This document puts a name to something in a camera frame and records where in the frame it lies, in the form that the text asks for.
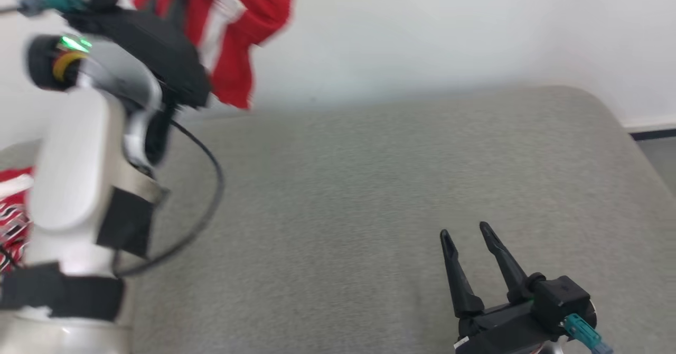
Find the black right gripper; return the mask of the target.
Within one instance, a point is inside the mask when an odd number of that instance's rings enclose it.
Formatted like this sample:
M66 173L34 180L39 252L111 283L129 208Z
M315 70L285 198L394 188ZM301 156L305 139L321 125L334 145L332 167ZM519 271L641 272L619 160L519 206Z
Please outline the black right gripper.
M530 299L527 276L488 222L480 231L495 257L507 286L510 304L489 311L471 289L459 263L458 250L447 229L440 233L447 281L458 322L456 353L561 353L566 305L546 299Z

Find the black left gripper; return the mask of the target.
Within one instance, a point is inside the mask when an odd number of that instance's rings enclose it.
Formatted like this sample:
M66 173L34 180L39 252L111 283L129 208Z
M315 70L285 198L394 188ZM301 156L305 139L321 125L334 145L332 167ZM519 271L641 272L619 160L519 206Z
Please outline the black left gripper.
M115 8L69 14L69 24L120 45L175 92L177 104L198 109L208 103L212 87L200 56L183 32L168 21L147 12Z

